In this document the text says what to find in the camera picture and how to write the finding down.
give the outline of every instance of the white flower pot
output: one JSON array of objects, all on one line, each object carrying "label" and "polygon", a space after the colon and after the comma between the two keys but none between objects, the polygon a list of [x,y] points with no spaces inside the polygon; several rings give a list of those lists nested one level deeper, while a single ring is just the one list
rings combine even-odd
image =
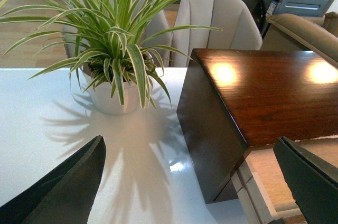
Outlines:
[{"label": "white flower pot", "polygon": [[[83,72],[87,84],[91,83],[91,77]],[[138,89],[135,83],[124,82],[125,88],[125,104],[121,105],[118,93],[115,92],[113,97],[110,97],[111,84],[104,82],[95,88],[89,88],[94,106],[102,113],[108,115],[122,115],[136,110],[140,107]]]}]

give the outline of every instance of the white tabletop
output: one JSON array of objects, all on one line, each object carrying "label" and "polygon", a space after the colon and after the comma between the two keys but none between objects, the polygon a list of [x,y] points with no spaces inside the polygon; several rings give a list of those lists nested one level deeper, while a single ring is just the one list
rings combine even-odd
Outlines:
[{"label": "white tabletop", "polygon": [[176,116],[186,69],[166,69],[157,108],[109,116],[61,69],[0,69],[0,206],[102,135],[107,156],[88,223],[247,223],[239,200],[206,205]]}]

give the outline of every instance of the dark wood surface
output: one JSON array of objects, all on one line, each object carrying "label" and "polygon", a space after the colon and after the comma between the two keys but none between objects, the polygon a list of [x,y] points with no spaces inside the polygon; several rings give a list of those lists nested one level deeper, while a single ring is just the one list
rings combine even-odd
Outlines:
[{"label": "dark wood surface", "polygon": [[251,150],[338,134],[338,72],[314,52],[195,49],[177,116],[206,203]]},{"label": "dark wood surface", "polygon": [[[196,52],[248,146],[338,134],[338,71],[316,53]],[[217,66],[236,79],[222,80]]]}]

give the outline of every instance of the beige upholstered chair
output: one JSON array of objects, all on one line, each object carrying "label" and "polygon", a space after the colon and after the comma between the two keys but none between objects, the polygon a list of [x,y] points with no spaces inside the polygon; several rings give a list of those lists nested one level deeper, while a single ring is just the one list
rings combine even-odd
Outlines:
[{"label": "beige upholstered chair", "polygon": [[[187,55],[194,48],[259,50],[262,37],[241,0],[181,0],[175,26],[205,25],[223,31],[202,29],[174,32],[173,46]],[[171,65],[186,67],[189,59],[172,54]]]},{"label": "beige upholstered chair", "polygon": [[[169,29],[169,24],[168,24],[168,21],[166,19],[164,11],[162,10],[158,14],[156,14],[154,16],[154,18],[152,19],[152,21],[149,23],[149,25],[146,29],[145,38],[159,32],[161,30],[165,30],[165,29]],[[63,30],[64,31],[76,32],[75,28],[69,27],[69,26],[66,26],[66,25],[63,27]],[[165,33],[165,34],[159,35],[159,36],[151,39],[150,41],[148,41],[145,44],[145,46],[150,46],[150,45],[155,45],[155,44],[163,44],[163,45],[171,46],[172,45],[172,38],[173,38],[172,33]],[[68,57],[73,56],[74,49],[75,49],[75,47],[74,47],[73,44],[66,44],[65,45],[65,50],[66,50],[66,54],[67,54]],[[167,66],[169,64],[168,59],[169,59],[170,52],[166,51],[166,50],[158,50],[158,52],[161,55],[164,64]]]}]

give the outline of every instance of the spider plant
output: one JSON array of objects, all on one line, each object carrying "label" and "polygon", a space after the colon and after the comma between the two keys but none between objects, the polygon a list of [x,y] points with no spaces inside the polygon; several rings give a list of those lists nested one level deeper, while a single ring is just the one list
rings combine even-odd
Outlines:
[{"label": "spider plant", "polygon": [[[142,40],[143,33],[154,15],[178,0],[62,0],[63,3],[53,0],[43,1],[47,5],[19,6],[6,12],[0,16],[0,23],[41,22],[39,29],[51,24],[64,24],[74,27],[75,31],[65,33],[40,30],[13,44],[4,55],[31,39],[39,36],[48,37],[55,32],[61,32],[62,41],[46,45],[42,50],[59,44],[74,44],[73,57],[57,62],[32,77],[69,67],[70,73],[75,72],[79,79],[79,69],[83,64],[88,64],[92,71],[92,82],[87,88],[95,88],[108,81],[111,83],[111,96],[117,91],[122,105],[124,104],[124,81],[133,81],[137,84],[142,107],[147,107],[149,103],[154,106],[151,96],[152,79],[159,83],[170,99],[165,84],[155,70],[156,64],[145,57],[150,55],[156,58],[164,72],[163,59],[156,49],[183,53],[170,46],[145,46],[145,43],[166,32],[202,27],[194,25],[173,27]],[[9,15],[29,10],[40,10],[41,15]],[[57,14],[48,17],[43,14],[44,10],[54,10]],[[220,30],[213,27],[203,28]]]}]

